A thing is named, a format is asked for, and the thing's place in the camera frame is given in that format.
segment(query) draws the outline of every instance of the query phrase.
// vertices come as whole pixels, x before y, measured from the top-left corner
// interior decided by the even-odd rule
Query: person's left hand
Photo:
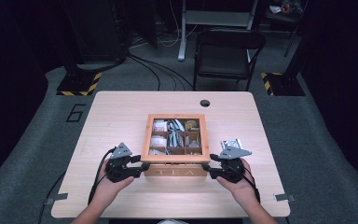
[[[105,210],[117,197],[117,194],[124,188],[126,188],[130,183],[133,182],[133,176],[128,177],[127,179],[121,180],[117,183],[113,183],[108,178],[103,177],[106,172],[105,167],[109,160],[105,160],[103,162],[103,166],[101,168],[101,172],[99,174],[98,179],[101,182],[98,184],[97,189],[95,190],[94,196],[90,204],[96,205],[100,207],[100,209]]]

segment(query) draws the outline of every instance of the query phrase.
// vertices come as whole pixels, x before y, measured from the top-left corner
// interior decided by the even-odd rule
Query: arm
[[[241,160],[245,168],[251,171],[251,167],[249,166],[248,162],[244,159]],[[248,179],[252,180],[249,172],[246,172],[245,175],[248,177]],[[254,224],[277,223],[276,220],[257,201],[257,198],[255,197],[255,191],[245,180],[241,180],[237,184],[228,182],[220,176],[218,176],[216,180],[225,189],[228,189],[231,192],[235,201],[242,207],[246,214],[248,214],[249,218]]]
[[[102,171],[109,160],[104,161]],[[100,172],[99,179],[103,178],[105,172]],[[97,223],[103,211],[113,202],[118,193],[126,188],[133,181],[133,177],[128,177],[117,183],[111,182],[104,177],[95,190],[91,203],[73,221],[74,224]]]

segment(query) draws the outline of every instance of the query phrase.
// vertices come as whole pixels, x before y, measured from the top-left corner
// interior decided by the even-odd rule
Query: black cable
[[[179,82],[181,82],[182,87],[185,89],[185,86],[183,85],[183,82],[182,82],[178,77],[175,77],[175,76],[169,74],[167,71],[164,71],[162,68],[156,66],[155,64],[149,63],[149,62],[148,62],[147,60],[145,60],[145,59],[139,58],[139,57],[137,57],[137,56],[135,56],[135,55],[132,55],[132,54],[130,54],[130,53],[129,53],[129,57],[134,57],[134,58],[136,58],[136,59],[139,60],[139,61],[143,61],[143,62],[147,63],[149,66],[152,66],[152,67],[158,69],[160,72],[162,72],[163,74],[165,74],[165,75],[167,75],[168,77],[170,77],[170,78],[172,79],[173,83],[174,83],[174,87],[173,87],[173,90],[174,90],[174,91],[176,91],[176,80],[175,80],[175,79],[178,79]]]
[[[136,58],[136,59],[138,59],[138,60],[141,60],[141,61],[146,62],[146,63],[155,64],[155,65],[157,65],[157,66],[163,67],[163,68],[165,68],[165,69],[167,69],[167,70],[169,70],[169,71],[175,73],[177,76],[179,76],[181,79],[183,79],[191,88],[193,88],[193,85],[191,85],[191,83],[190,83],[189,81],[187,81],[187,79],[185,79],[185,78],[184,78],[182,75],[180,75],[179,73],[173,71],[171,68],[169,68],[169,67],[167,67],[167,66],[164,66],[164,65],[162,65],[162,64],[160,64],[160,63],[155,63],[155,62],[151,62],[151,61],[148,61],[148,60],[146,60],[146,59],[140,58],[140,57],[138,57],[138,56],[136,56],[136,55],[131,54],[130,52],[129,52],[128,54],[129,54],[131,57],[134,57],[134,58]]]
[[[63,176],[65,175],[66,171],[63,172],[62,175],[60,175],[60,177],[56,180],[56,182],[53,184],[53,186],[51,187],[51,189],[48,191],[48,194],[46,195],[46,198],[45,198],[45,202],[43,203],[42,205],[42,208],[40,209],[40,213],[39,213],[39,219],[37,220],[37,223],[41,223],[42,221],[42,216],[43,216],[43,212],[45,210],[45,206],[46,206],[46,203],[48,201],[48,196],[50,196],[50,193],[54,190],[55,186],[57,185],[57,183],[63,178]]]
[[[260,203],[260,195],[259,195],[259,193],[258,193],[257,187],[255,186],[255,178],[253,177],[252,173],[251,173],[248,169],[246,169],[245,167],[243,167],[243,168],[249,173],[249,175],[251,175],[251,177],[252,177],[252,179],[253,179],[253,182],[252,182],[250,179],[248,179],[244,174],[241,174],[240,172],[238,172],[237,170],[235,170],[235,169],[232,168],[231,166],[227,166],[227,167],[228,167],[228,169],[232,170],[232,171],[233,171],[234,173],[236,173],[237,175],[241,175],[242,178],[243,178],[246,182],[248,182],[248,184],[252,187],[252,189],[254,189],[256,198],[257,198],[258,202]]]
[[[144,63],[141,63],[138,59],[132,57],[130,54],[129,54],[129,57],[130,57],[131,59],[133,59],[134,61],[136,61],[137,63],[143,65],[144,67],[146,67],[147,69],[149,69],[150,72],[153,73],[153,75],[154,75],[154,76],[157,78],[157,80],[158,80],[158,88],[157,88],[157,91],[159,91],[159,86],[161,85],[161,81],[159,80],[159,77],[158,77],[158,75],[155,73],[155,71],[153,71],[153,69],[149,68],[149,67],[148,67],[147,65],[145,65]]]
[[[143,44],[145,44],[145,43],[147,43],[147,42],[146,42],[142,37],[140,37],[140,38],[137,39],[136,41],[135,41],[135,40],[132,40],[130,48],[131,48],[131,47],[135,47],[135,46],[137,46],[137,45],[143,45]]]
[[[107,174],[105,174],[100,180],[98,180],[98,177],[100,176],[100,172],[101,172],[101,168],[103,167],[103,162],[104,160],[106,159],[107,155],[109,155],[110,153],[113,153],[114,151],[116,150],[116,147],[108,150],[101,162],[100,162],[100,165],[98,166],[98,170],[97,170],[97,174],[95,175],[95,179],[94,179],[94,183],[92,184],[92,187],[91,187],[91,191],[89,192],[89,202],[88,204],[90,204],[91,200],[92,200],[92,197],[94,197],[94,193],[95,193],[95,190],[97,189],[97,186],[100,184],[101,180],[107,176]]]

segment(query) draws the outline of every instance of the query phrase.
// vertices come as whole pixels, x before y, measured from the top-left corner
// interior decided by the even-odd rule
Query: yellow and black hazard tape
[[[268,79],[268,75],[273,75],[273,76],[281,76],[282,73],[261,73],[261,77],[263,78],[264,81],[264,87],[267,90],[267,94],[268,95],[274,95],[274,92],[272,91],[271,85],[269,84],[269,79]]]
[[[92,95],[95,88],[97,88],[98,81],[100,80],[102,73],[98,73],[95,75],[94,79],[92,80],[91,85],[87,91],[57,91],[57,95],[66,95],[66,96],[78,96],[78,95]]]

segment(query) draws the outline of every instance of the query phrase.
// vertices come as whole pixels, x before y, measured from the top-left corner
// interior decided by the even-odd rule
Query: wooden tray with compartments
[[[210,153],[202,114],[149,114],[142,162],[150,162],[145,175],[207,175],[200,164]]]

